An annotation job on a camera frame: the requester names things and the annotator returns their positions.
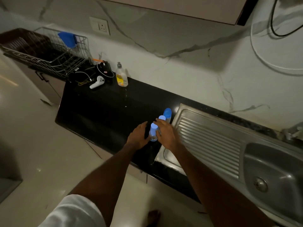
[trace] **black cable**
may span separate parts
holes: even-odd
[[[303,25],[301,25],[300,27],[296,28],[295,30],[291,31],[290,33],[287,33],[287,34],[283,34],[283,35],[280,35],[280,34],[277,34],[274,30],[274,27],[272,26],[272,22],[273,22],[273,19],[274,19],[274,13],[275,13],[275,8],[276,8],[276,5],[277,5],[277,2],[278,0],[275,0],[274,2],[274,5],[272,7],[272,11],[271,11],[271,16],[270,16],[270,28],[272,30],[272,33],[277,36],[277,37],[286,37],[286,36],[289,36],[290,34],[293,34],[294,32],[298,31],[299,29],[301,29],[303,27]]]

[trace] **person's right arm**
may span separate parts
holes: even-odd
[[[180,142],[172,125],[154,122],[159,142],[179,161],[215,227],[273,227],[275,224],[255,204],[193,156]]]

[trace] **white sleeve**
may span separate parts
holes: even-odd
[[[39,227],[106,227],[97,206],[86,197],[67,195]]]

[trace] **wall socket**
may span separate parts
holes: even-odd
[[[107,20],[89,17],[92,29],[98,33],[110,35]]]

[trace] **metal wire basket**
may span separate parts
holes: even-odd
[[[92,64],[87,37],[74,35],[76,47],[68,48],[58,33],[45,27],[35,31],[19,28],[1,34],[0,44],[5,53],[62,78],[85,61]]]

